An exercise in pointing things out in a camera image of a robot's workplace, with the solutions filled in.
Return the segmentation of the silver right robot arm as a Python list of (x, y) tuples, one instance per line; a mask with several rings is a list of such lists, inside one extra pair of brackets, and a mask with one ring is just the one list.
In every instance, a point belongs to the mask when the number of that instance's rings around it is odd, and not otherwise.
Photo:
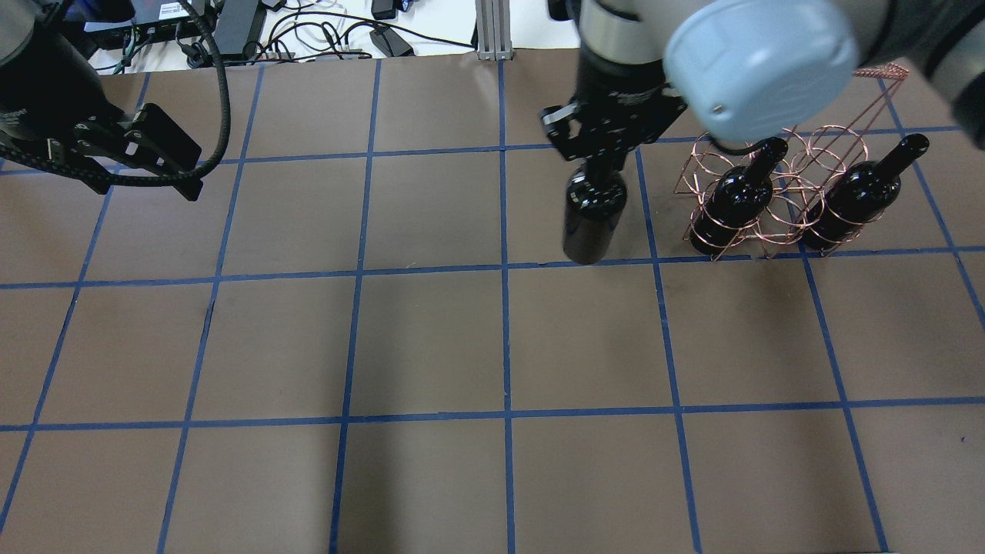
[(593, 183), (689, 109), (721, 142), (824, 110), (856, 70), (907, 58), (983, 148), (981, 1), (552, 1), (576, 24), (576, 91), (539, 115)]

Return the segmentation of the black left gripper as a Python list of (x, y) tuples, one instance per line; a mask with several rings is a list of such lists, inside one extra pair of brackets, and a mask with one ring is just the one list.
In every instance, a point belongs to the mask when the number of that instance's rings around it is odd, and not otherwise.
[[(60, 141), (157, 176), (192, 171), (202, 147), (155, 104), (128, 115), (106, 97), (88, 60), (54, 31), (2, 32), (2, 158), (48, 159)], [(105, 195), (113, 175), (103, 165), (61, 164), (68, 178)]]

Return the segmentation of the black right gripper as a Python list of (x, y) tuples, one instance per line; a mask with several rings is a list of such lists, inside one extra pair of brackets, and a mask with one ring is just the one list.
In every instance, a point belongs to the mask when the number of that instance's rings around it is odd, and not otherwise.
[(670, 90), (660, 60), (616, 63), (581, 46), (576, 90), (565, 105), (543, 108), (539, 123), (564, 159), (585, 160), (586, 186), (626, 185), (627, 153), (654, 143), (686, 110)]

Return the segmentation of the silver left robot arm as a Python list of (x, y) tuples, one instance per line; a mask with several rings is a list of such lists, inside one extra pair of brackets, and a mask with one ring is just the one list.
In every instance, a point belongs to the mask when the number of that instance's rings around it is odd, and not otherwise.
[(62, 34), (67, 2), (2, 3), (2, 157), (110, 187), (172, 187), (199, 199), (200, 144), (155, 104), (112, 104), (95, 68)]

